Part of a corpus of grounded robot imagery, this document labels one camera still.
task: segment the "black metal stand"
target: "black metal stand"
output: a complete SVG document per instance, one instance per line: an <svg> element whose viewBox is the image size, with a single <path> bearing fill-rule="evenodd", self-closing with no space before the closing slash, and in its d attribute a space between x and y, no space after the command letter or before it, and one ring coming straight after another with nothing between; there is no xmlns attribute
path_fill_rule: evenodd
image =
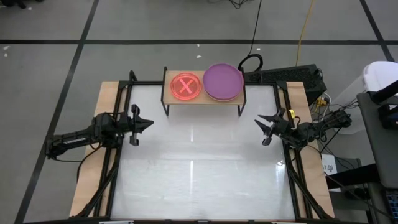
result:
<svg viewBox="0 0 398 224"><path fill-rule="evenodd" d="M362 166L356 169L340 172L329 176L333 180L341 183L343 186L380 182L379 172L377 171L376 164ZM341 187L330 178L326 178L326 182L329 189Z"/></svg>
<svg viewBox="0 0 398 224"><path fill-rule="evenodd" d="M164 69L163 69L162 93L161 93L161 96L160 96L160 102L162 102L163 110L164 110L166 116L168 116L169 115L169 111L170 111L170 105L166 106L164 104L164 101L163 101L166 71L167 71L167 67L165 66ZM246 87L245 87L245 85L243 85L243 98L244 98L244 101L243 101L242 107L241 107L241 105L238 105L238 116L242 115L244 106L246 105Z"/></svg>

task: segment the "purple plate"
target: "purple plate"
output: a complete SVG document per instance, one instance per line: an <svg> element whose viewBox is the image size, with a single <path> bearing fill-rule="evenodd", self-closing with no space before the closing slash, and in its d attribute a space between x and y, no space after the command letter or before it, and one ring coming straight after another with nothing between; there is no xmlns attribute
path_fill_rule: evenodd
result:
<svg viewBox="0 0 398 224"><path fill-rule="evenodd" d="M232 100L243 89L243 76L232 65L212 65L203 75L203 87L216 100Z"/></svg>

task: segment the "wire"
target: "wire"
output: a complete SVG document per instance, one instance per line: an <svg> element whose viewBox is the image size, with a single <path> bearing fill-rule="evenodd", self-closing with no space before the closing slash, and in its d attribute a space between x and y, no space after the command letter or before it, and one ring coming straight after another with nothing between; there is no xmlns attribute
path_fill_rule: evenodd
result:
<svg viewBox="0 0 398 224"><path fill-rule="evenodd" d="M259 22L261 3L262 3L262 0L260 0L259 9L258 9L258 11L257 11L256 25L254 26L253 38L252 38L252 40L251 40L251 46L250 46L250 51L249 51L248 55L251 54L251 50L253 49L254 38L256 37L256 31L257 31L257 23Z"/></svg>
<svg viewBox="0 0 398 224"><path fill-rule="evenodd" d="M297 127L300 124L300 122L301 122L301 118L299 116L295 116L294 118L298 118L298 122L296 124L296 127Z"/></svg>
<svg viewBox="0 0 398 224"><path fill-rule="evenodd" d="M316 102L315 103L312 103L312 106L311 106L311 108L310 108L310 111L313 109L313 107L316 105Z"/></svg>
<svg viewBox="0 0 398 224"><path fill-rule="evenodd" d="M320 114L320 112L321 112L321 107L322 107L322 106L321 106L321 102L319 102L319 113L318 113L318 119L317 119L318 121L319 121L320 116L321 116L321 114Z"/></svg>
<svg viewBox="0 0 398 224"><path fill-rule="evenodd" d="M323 150L325 150L325 148L328 146L328 144L331 142L331 140L333 140L333 138L335 138L335 136L337 135L337 133L339 132L341 130L341 128L339 128L338 130L337 130L337 132L335 132L334 134L333 134L333 136L331 137L331 139L325 144L325 146L322 148L322 150L321 150L321 153L323 152Z"/></svg>
<svg viewBox="0 0 398 224"><path fill-rule="evenodd" d="M315 1L315 0L312 0L312 1L311 1L311 5L310 5L310 8L308 9L307 17L305 18L305 22L304 22L303 29L301 30L300 40L298 41L296 66L297 66L297 64L299 63L299 58L300 58L301 40L303 39L304 31L305 31L305 28L306 28L306 26L307 26L308 18L310 17L310 14L311 14L311 12L312 12L312 6L313 6L314 1Z"/></svg>
<svg viewBox="0 0 398 224"><path fill-rule="evenodd" d="M339 111L339 110L353 109L353 108L358 107L359 105L358 105L358 104L355 105L355 103L358 103L358 101L354 101L354 102L352 102L352 103L350 103L350 104L348 104L348 105L346 105L346 106L341 106L341 105L339 105L339 104L330 104L329 106L334 106L334 105L341 106L340 108L338 108L338 109L336 110L336 111ZM334 111L331 111L331 112L329 112L328 114L326 114L325 116L328 116L328 115L332 114L333 112L334 112Z"/></svg>
<svg viewBox="0 0 398 224"><path fill-rule="evenodd" d="M56 159L56 158L51 158L55 161L59 161L59 162L81 162L81 161L69 161L69 160L63 160L63 159Z"/></svg>
<svg viewBox="0 0 398 224"><path fill-rule="evenodd" d="M323 119L325 118L326 111L328 111L329 106L330 106L330 104L331 104L331 97L329 96L329 94L327 94L326 92L324 92L323 94L325 94L327 97L329 97L329 104L328 104L328 106L325 108L325 110L324 110L324 112L323 112L322 119L321 119L320 121L323 121Z"/></svg>
<svg viewBox="0 0 398 224"><path fill-rule="evenodd" d="M316 152L319 153L319 155L320 155L320 157L321 157L321 159L322 159L322 154L320 153L320 151L319 151L317 148L315 148L315 147L313 147L313 146L310 146L310 145L306 145L305 147L307 147L307 146L310 147L310 148L312 148L312 149L314 149L314 150L316 150Z"/></svg>
<svg viewBox="0 0 398 224"><path fill-rule="evenodd" d="M239 65L238 65L238 70L239 70L239 71L243 71L243 68L242 68L243 63L244 63L247 59L252 58L252 57L256 57L256 58L258 58L259 61L260 61L259 66L255 69L254 72L260 71L261 68L262 68L262 65L264 64L264 61L263 61L261 55L259 55L259 54L251 54L251 50L253 49L253 45L254 45L254 38L256 37L257 24L258 24L258 22L259 22L261 3L262 3L262 0L260 0L259 9L258 9L258 11L257 11L256 26L254 27L254 33L253 33L253 38L252 38L252 40L251 40L250 51L249 51L249 53L248 53L248 56L246 56L246 57L239 63Z"/></svg>
<svg viewBox="0 0 398 224"><path fill-rule="evenodd" d="M80 161L80 164L79 164L79 166L77 167L76 182L78 182L78 180L79 180L81 165L83 165L84 161L85 161L87 158L89 158L92 154L94 154L94 152L96 152L96 151L98 151L98 149L94 149L94 151L92 151L91 153L87 154L87 156L85 156L85 157Z"/></svg>
<svg viewBox="0 0 398 224"><path fill-rule="evenodd" d="M371 208L375 209L375 211L379 212L382 215L385 215L386 217L390 218L391 220L395 221L394 217L390 216L388 213L383 212L382 210L376 208L374 205L366 202L365 200L363 200L361 197L357 196L354 192L350 191L348 188L346 188L343 184L341 184L340 182L338 182L337 180L333 179L332 177L330 177L326 172L324 172L325 175L334 183L338 184L342 189L346 190L347 192L349 192L351 195L353 195L356 199L360 200L361 202L367 204L368 206L370 206Z"/></svg>
<svg viewBox="0 0 398 224"><path fill-rule="evenodd" d="M241 6L242 6L244 3L248 2L249 0L241 0L240 2L234 2L233 0L229 0L229 1L230 1L230 3L235 7L235 9L240 9Z"/></svg>
<svg viewBox="0 0 398 224"><path fill-rule="evenodd" d="M348 160L336 156L336 155L331 151L331 149L330 149L328 146L324 146L321 142L320 142L320 144L321 144L322 147L326 147L326 148L325 148L326 152L329 152L332 156L334 156L334 157L337 159L337 162L338 162L342 167L346 168L347 170L351 170L350 168L346 167L345 165L343 165L343 164L340 162L340 161L345 161L346 163L348 163L348 164L352 167L352 169L355 169L355 166L352 165L352 163L350 163Z"/></svg>
<svg viewBox="0 0 398 224"><path fill-rule="evenodd" d="M315 108L315 111L313 113L311 113L311 115L315 114L317 112L317 110L319 109L320 104L317 102L317 107Z"/></svg>

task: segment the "black metal frame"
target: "black metal frame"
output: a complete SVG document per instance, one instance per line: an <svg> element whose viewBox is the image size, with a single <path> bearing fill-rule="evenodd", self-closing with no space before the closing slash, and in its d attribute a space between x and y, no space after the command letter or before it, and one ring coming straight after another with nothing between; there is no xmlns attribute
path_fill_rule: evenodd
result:
<svg viewBox="0 0 398 224"><path fill-rule="evenodd" d="M160 95L160 102L162 102L163 110L166 113L166 116L168 116L169 115L169 111L170 111L170 105L167 105L167 107L166 107L166 105L164 104L164 101L163 101L166 72L167 72L167 67L165 66L164 70L163 70L162 94ZM241 105L238 105L238 116L242 115L244 106L246 105L246 87L245 87L245 85L243 85L243 98L244 98L244 101L243 101L242 108L241 108Z"/></svg>
<svg viewBox="0 0 398 224"><path fill-rule="evenodd" d="M126 98L124 100L123 104L123 113L128 113L129 109L129 102L131 98L131 92L132 88L134 85L162 85L162 90L164 89L164 82L159 82L159 81L138 81L134 72L130 71L129 74L129 80L128 81L120 81L119 86L118 86L118 92L116 95L116 100L115 100L115 105L114 105L114 112L118 112L121 104L121 96L122 93L125 89L127 89L126 93ZM280 95L279 95L279 88L282 90L284 93L284 101L285 101L285 107L287 110L291 109L290 107L290 100L289 100L289 95L287 93L287 87L286 87L286 82L277 82L277 83L245 83L245 85L256 85L256 86L272 86L274 89L274 95L275 95L275 102L277 106L277 110L279 110L281 106L280 102ZM120 142L120 147L114 149L116 150L115 157L114 157L114 162L112 165L111 170L108 172L109 164L110 164L110 158L111 158L111 151L113 149L106 149L106 154L104 157L104 162L103 162L103 167L101 171L101 179L99 182L99 188L97 192L94 194L93 198L90 200L89 204L83 209L81 213L78 214L76 217L71 217L67 220L52 220L52 221L47 221L47 222L35 222L36 224L45 224L45 223L99 223L103 221L111 221L110 215L112 211L112 205L113 205L113 198L114 198L114 191L116 187L116 179L118 176L118 168L119 168L119 163L120 163L120 158L121 158L121 150L122 150L122 143L123 140ZM291 148L289 147L289 144L286 142L283 142L283 148L284 148L284 156L285 156L285 161L291 161L290 158L290 150ZM300 159L300 154L296 154L296 160ZM286 168L288 166L291 166L291 163L285 162ZM298 173L300 176L300 180L305 183L305 177L303 176L303 168L302 168L302 163L297 163L298 167ZM295 187L295 181L294 179L297 179L297 177L291 177L290 175L288 176L289 180L289 187L290 187L290 193L292 195L292 205L293 205L293 210L294 210L294 215L296 221L304 222L304 223L342 223L338 220L312 220L308 218L308 213L312 213L311 205L305 200L305 209L307 213L307 219L301 218L300 217L300 210L299 210L299 203L297 200L297 191ZM106 207L106 213L105 216L100 217L100 209L101 209L101 203L103 199L103 192L107 188L107 186L110 184L109 188L109 198L108 198L108 203ZM93 217L88 217L90 212L94 210L93 212ZM135 220L134 223L201 223L202 221L172 221L172 220L141 220L137 221ZM207 221L203 220L203 223L218 223L216 221ZM248 220L248 223L253 223L254 220ZM221 223L244 223L242 221L239 222L221 222Z"/></svg>

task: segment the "glass surface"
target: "glass surface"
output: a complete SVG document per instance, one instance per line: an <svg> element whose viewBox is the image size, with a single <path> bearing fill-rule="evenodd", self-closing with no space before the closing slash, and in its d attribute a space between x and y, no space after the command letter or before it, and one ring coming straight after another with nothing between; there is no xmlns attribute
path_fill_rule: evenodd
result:
<svg viewBox="0 0 398 224"><path fill-rule="evenodd" d="M138 147L125 137L111 218L294 219L282 141L262 146L254 122L276 113L273 87L247 86L241 117L226 105L170 105L167 117L160 92L132 89L130 104L155 123Z"/></svg>

